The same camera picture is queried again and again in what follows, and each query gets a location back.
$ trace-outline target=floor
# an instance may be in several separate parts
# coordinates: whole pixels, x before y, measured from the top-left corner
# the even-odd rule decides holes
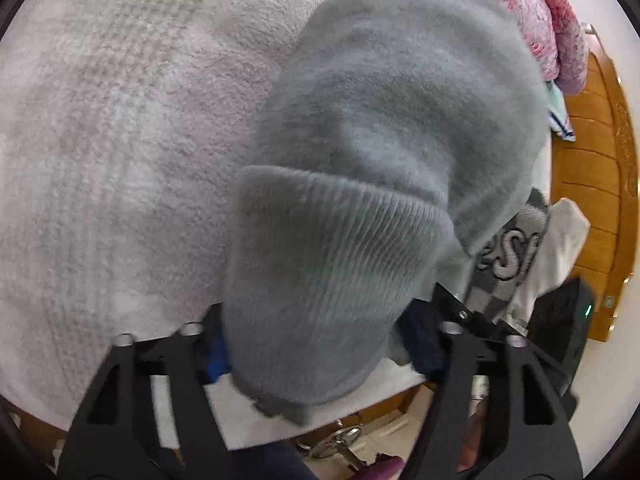
[[[375,461],[376,453],[401,456],[406,460],[432,397],[433,392],[422,386],[406,413],[395,411],[364,426],[364,436],[351,446],[351,450],[367,463]],[[305,462],[320,480],[346,480],[353,475],[347,461],[340,455]]]

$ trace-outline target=fuzzy gray fabric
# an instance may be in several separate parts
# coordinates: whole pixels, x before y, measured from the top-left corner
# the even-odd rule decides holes
[[[482,0],[328,0],[238,181],[223,319],[244,391],[303,407],[356,389],[453,252],[525,203],[540,70]]]
[[[0,394],[68,428],[116,334],[223,299],[257,111],[322,1],[25,1],[0,42]]]

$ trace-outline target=clothing pile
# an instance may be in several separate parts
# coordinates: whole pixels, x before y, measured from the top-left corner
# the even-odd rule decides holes
[[[487,0],[26,0],[0,48],[0,393],[67,428],[113,336],[221,300],[216,370],[261,405],[304,421],[359,387],[526,203],[545,80],[584,84],[564,0],[535,1],[554,33],[522,14],[525,42]]]
[[[526,45],[540,66],[548,91],[550,129],[575,142],[564,104],[586,83],[589,49],[568,0],[488,0],[516,18]],[[490,320],[504,320],[527,335],[536,298],[568,277],[589,231],[578,206],[561,199],[551,208],[533,189],[527,203],[477,256],[463,295],[465,306]],[[398,322],[408,358],[419,372],[437,373],[444,356],[434,325],[438,316],[414,301]]]

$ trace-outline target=purple object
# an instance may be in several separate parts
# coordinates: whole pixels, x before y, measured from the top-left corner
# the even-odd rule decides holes
[[[404,467],[404,460],[399,456],[391,456],[376,461],[370,466],[358,471],[349,480],[389,480]]]

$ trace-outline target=gray beanie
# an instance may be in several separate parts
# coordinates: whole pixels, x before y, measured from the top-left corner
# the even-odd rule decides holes
[[[223,321],[234,380],[309,406],[360,386],[418,288],[525,203],[540,69],[483,0],[327,0],[236,190]]]

